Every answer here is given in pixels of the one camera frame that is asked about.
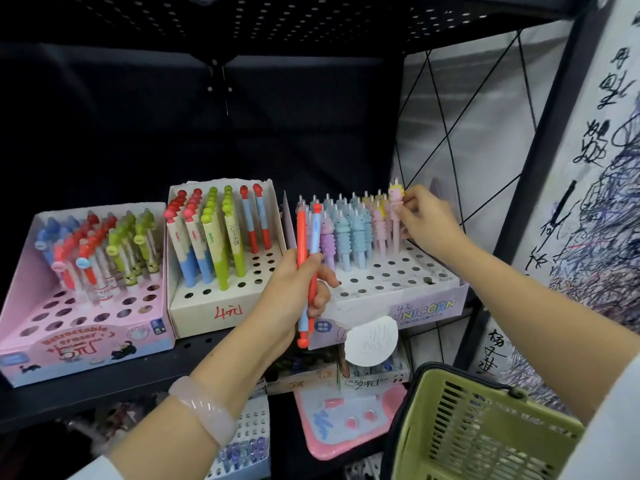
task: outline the white bangle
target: white bangle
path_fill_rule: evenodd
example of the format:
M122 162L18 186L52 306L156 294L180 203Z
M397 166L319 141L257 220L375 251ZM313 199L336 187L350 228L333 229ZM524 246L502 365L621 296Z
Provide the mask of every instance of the white bangle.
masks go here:
M224 406L214 403L208 391L196 380L181 377L169 388L169 394L188 407L220 447L226 446L237 430L236 421Z

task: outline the screw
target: screw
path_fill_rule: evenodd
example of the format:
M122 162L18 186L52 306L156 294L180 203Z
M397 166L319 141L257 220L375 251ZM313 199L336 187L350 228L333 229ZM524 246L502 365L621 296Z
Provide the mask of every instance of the screw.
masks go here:
M602 10L605 6L607 6L609 0L598 0L598 9Z

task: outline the white paper tag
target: white paper tag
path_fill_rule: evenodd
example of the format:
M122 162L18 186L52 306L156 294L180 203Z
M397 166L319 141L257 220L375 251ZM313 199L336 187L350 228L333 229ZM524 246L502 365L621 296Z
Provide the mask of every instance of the white paper tag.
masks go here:
M388 315L347 332L344 357L361 367L373 367L389 358L398 343L398 325Z

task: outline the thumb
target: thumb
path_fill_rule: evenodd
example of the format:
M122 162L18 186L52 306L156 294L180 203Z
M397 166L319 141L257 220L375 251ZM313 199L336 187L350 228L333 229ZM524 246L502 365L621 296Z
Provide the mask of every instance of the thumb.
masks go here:
M320 268L320 265L322 264L322 259L324 259L324 256L322 256L321 253L314 253L311 254L304 263L302 263L296 277L301 283L303 283L303 286L309 286L309 282L318 272L318 268Z
M414 235L413 231L416 230L418 226L419 219L414 216L412 211L407 209L403 204L397 203L394 206L394 211L400 217L402 224L406 227L409 234Z

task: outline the shopping basket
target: shopping basket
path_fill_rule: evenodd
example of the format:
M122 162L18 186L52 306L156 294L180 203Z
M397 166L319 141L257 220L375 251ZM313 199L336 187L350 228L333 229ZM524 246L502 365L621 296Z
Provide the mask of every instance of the shopping basket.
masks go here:
M380 478L552 480L583 432L522 389L428 362L389 429Z

